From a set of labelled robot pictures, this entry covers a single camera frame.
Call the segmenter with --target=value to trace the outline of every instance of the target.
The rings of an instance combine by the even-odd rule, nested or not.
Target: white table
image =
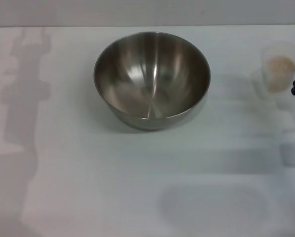
[[[207,103],[185,124],[136,131],[96,92],[100,52],[141,31],[183,37],[208,60]],[[295,167],[281,157],[295,97],[262,101],[250,80],[279,40],[295,44],[295,26],[0,28],[0,236],[295,232]]]

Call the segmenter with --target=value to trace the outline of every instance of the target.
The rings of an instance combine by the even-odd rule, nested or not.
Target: white surface
[[[138,31],[184,37],[207,58],[207,104],[185,124],[138,132],[97,94],[100,52]],[[295,144],[295,97],[279,110],[249,80],[275,40],[295,44],[295,26],[0,29],[0,236],[295,230],[295,168],[283,175],[280,157]]]
[[[295,24],[295,0],[0,0],[0,26]]]

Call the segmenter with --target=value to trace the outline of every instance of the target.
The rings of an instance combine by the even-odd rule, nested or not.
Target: stainless steel bowl
[[[188,41],[166,33],[142,32],[115,41],[101,53],[94,82],[121,121],[156,130],[180,121],[204,102],[210,68],[200,50]]]

